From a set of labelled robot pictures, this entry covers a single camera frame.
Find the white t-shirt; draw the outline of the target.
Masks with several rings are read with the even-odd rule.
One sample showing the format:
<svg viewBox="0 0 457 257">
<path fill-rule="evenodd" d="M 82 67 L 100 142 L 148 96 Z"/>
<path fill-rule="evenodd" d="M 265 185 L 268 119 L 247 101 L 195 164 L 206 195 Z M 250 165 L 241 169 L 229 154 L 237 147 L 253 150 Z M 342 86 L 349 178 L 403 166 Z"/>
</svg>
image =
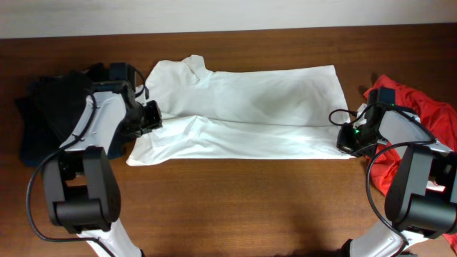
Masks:
<svg viewBox="0 0 457 257">
<path fill-rule="evenodd" d="M 130 166 L 171 159 L 345 159 L 349 120 L 334 66 L 211 71 L 202 56 L 158 62 L 146 80 L 163 117 L 136 140 Z"/>
</svg>

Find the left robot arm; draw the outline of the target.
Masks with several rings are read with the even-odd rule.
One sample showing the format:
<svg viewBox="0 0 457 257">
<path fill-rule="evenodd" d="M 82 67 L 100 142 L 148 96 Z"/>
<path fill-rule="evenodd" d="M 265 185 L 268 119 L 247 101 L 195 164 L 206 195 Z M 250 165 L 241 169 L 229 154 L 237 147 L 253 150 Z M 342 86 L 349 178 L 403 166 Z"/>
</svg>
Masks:
<svg viewBox="0 0 457 257">
<path fill-rule="evenodd" d="M 121 192 L 107 153 L 116 134 L 138 138 L 161 127 L 155 101 L 136 100 L 129 81 L 96 82 L 70 136 L 38 168 L 49 218 L 61 242 L 87 242 L 97 256 L 143 256 L 123 227 Z"/>
</svg>

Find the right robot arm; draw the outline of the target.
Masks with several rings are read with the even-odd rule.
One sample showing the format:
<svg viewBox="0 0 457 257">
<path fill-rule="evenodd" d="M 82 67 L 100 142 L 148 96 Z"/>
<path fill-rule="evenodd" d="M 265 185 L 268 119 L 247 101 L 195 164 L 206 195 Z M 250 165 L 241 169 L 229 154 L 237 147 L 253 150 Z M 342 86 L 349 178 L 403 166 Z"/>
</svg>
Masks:
<svg viewBox="0 0 457 257">
<path fill-rule="evenodd" d="M 342 256 L 404 256 L 412 245 L 456 232 L 456 152 L 444 146 L 410 109 L 369 104 L 340 125 L 337 146 L 352 156 L 368 154 L 371 174 L 386 144 L 400 165 L 386 194 L 384 211 L 374 204 L 378 222 L 362 236 L 349 239 Z"/>
</svg>

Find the red t-shirt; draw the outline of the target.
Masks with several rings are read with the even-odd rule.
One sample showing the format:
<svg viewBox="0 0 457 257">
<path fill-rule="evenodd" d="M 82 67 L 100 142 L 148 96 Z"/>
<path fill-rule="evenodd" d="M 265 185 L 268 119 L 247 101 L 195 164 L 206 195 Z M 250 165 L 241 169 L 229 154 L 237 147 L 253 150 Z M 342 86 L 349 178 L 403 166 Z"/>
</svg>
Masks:
<svg viewBox="0 0 457 257">
<path fill-rule="evenodd" d="M 451 150 L 456 150 L 456 110 L 450 104 L 436 101 L 424 92 L 396 82 L 386 75 L 379 76 L 374 85 L 363 92 L 363 96 L 368 98 L 372 90 L 380 87 L 394 89 L 397 105 L 405 106 L 415 111 L 422 125 L 438 141 L 448 146 Z M 388 193 L 400 162 L 400 156 L 394 150 L 390 150 L 382 154 L 371 169 L 371 181 L 384 196 Z"/>
</svg>

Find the black folded garment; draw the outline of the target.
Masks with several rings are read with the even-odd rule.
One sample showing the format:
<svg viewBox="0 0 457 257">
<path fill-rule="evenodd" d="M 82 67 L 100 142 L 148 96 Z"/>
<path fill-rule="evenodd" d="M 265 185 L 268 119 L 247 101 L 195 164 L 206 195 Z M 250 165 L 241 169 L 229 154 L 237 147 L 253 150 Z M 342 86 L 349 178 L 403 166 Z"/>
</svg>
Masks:
<svg viewBox="0 0 457 257">
<path fill-rule="evenodd" d="M 70 137 L 77 125 L 92 83 L 107 78 L 108 69 L 102 63 L 97 63 L 81 71 L 40 76 L 33 84 L 31 95 L 34 104 L 60 142 Z"/>
</svg>

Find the dark navy folded garment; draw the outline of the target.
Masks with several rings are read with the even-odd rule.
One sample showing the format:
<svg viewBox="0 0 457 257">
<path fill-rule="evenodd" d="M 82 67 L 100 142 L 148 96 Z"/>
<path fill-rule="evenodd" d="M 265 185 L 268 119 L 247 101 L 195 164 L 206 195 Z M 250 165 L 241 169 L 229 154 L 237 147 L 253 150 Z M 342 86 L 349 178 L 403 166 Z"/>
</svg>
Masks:
<svg viewBox="0 0 457 257">
<path fill-rule="evenodd" d="M 44 157 L 60 148 L 65 141 L 60 142 L 51 132 L 32 96 L 16 99 L 15 105 L 24 122 L 19 158 L 26 166 L 37 166 Z M 89 94 L 86 97 L 86 106 L 91 105 L 92 96 Z"/>
</svg>

